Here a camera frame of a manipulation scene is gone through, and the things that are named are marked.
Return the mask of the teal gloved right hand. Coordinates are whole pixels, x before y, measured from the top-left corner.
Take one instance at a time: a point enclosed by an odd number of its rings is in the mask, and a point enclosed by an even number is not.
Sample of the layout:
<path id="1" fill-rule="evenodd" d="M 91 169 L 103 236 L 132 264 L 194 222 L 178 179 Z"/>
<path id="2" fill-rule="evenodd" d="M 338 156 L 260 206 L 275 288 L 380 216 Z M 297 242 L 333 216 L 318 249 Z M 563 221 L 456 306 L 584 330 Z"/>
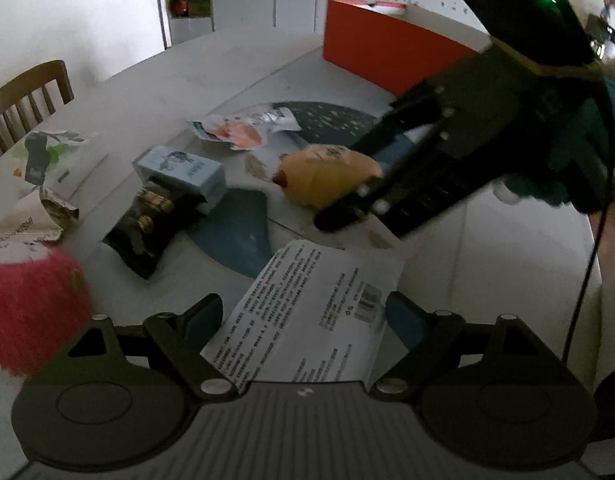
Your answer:
<path id="1" fill-rule="evenodd" d="M 592 97 L 569 115 L 565 132 L 501 181 L 520 198 L 595 214 L 615 201 L 615 59 Z"/>

